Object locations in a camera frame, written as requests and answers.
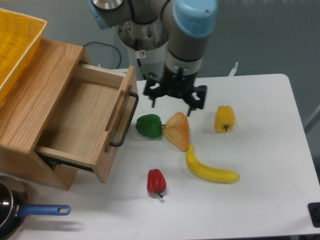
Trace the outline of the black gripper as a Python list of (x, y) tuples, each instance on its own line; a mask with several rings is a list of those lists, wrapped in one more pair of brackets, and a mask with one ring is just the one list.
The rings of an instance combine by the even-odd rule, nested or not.
[(152, 101), (152, 108), (155, 107), (157, 98), (168, 95), (173, 98), (186, 100), (189, 106), (187, 112), (188, 117), (192, 111), (204, 109), (207, 86), (194, 86), (197, 72), (184, 75), (183, 70), (184, 68), (180, 67), (177, 72), (173, 72), (165, 66), (163, 77), (158, 77), (153, 72), (148, 74), (143, 95), (148, 96)]

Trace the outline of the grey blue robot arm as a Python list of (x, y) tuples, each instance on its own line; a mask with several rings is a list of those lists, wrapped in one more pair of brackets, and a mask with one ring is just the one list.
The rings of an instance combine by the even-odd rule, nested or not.
[(190, 111), (203, 109), (207, 93), (195, 86), (216, 26), (215, 0), (91, 0), (101, 29), (117, 27), (131, 64), (145, 80), (144, 95), (182, 99)]

